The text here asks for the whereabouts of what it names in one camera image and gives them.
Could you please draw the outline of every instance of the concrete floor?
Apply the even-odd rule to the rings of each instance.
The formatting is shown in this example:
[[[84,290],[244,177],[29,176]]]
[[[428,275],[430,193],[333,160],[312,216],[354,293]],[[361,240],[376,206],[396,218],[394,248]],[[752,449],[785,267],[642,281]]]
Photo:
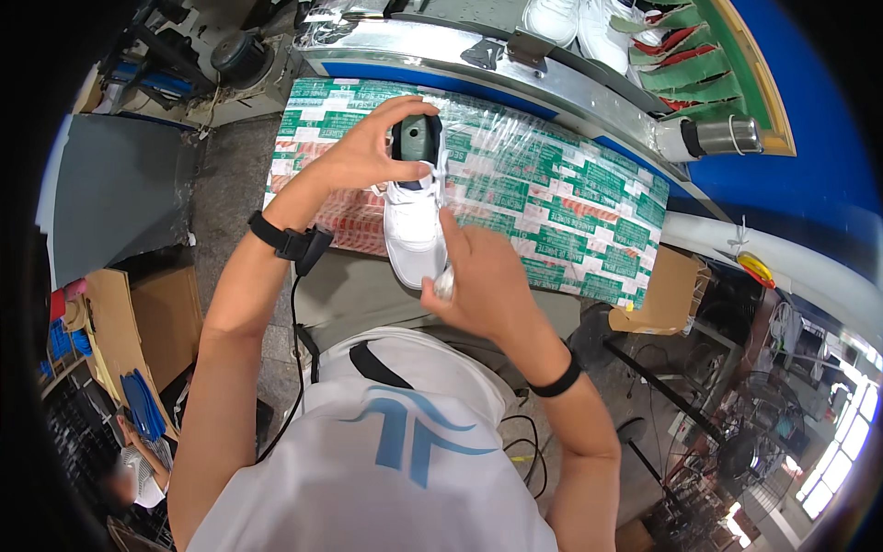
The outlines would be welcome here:
[[[208,310],[223,265],[245,234],[248,216],[260,208],[279,122],[278,115],[259,117],[225,125],[207,138],[207,148],[200,162],[192,196],[192,231],[197,239],[193,258],[203,310]],[[297,372],[291,356],[294,339],[289,312],[290,285],[291,280],[286,278],[264,336],[258,380],[258,397],[275,409],[269,433],[271,439],[281,426],[283,413],[291,407],[298,394]],[[648,347],[640,352],[638,360],[652,371],[662,370],[666,365],[682,367],[694,360],[690,353],[701,339],[697,333],[694,331],[689,337],[636,334],[630,336],[624,350],[634,356],[644,344],[657,344],[667,354]],[[654,391],[651,396],[646,385],[638,382],[632,386],[635,380],[619,360],[589,375],[616,426],[636,416],[651,422],[638,446],[657,471],[662,473],[664,465],[671,466],[677,458],[674,454],[668,462],[665,458],[672,443],[667,430],[677,414],[676,408],[659,392]],[[558,483],[560,445],[553,437],[536,397],[531,396],[524,406],[510,413],[527,414],[537,424],[548,468],[547,489],[538,500],[540,511],[545,513]],[[505,421],[500,432],[506,443],[519,437],[532,437],[530,424],[526,420]],[[511,456],[532,453],[532,446],[525,443],[509,450]],[[526,473],[528,464],[519,463],[517,467]],[[541,485],[542,471],[538,467],[531,484],[534,494],[539,492]],[[630,521],[661,497],[662,492],[652,475],[630,449],[624,450],[618,525]]]

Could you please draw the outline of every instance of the seated worker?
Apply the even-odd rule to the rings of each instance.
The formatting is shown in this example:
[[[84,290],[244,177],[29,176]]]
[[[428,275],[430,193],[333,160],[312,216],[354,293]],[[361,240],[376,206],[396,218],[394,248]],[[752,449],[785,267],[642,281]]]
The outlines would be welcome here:
[[[387,100],[297,174],[264,218],[302,232],[337,189],[425,176],[423,163],[390,159],[385,139],[405,117],[436,113],[419,96]],[[622,452],[598,391],[534,301],[509,241],[458,228],[446,208],[440,220],[453,296],[439,299],[425,279],[421,304],[498,347],[542,397],[562,445],[547,518],[496,431],[511,389],[443,341],[389,324],[322,353],[297,418],[255,464],[261,340],[290,263],[247,232],[202,330],[169,494],[177,549],[614,550]],[[383,376],[369,379],[365,364]]]
[[[132,503],[153,508],[169,490],[172,467],[169,445],[162,438],[156,442],[142,439],[121,415],[117,415],[117,424],[123,431],[125,446],[112,471],[102,479],[105,497],[117,510],[124,510]]]

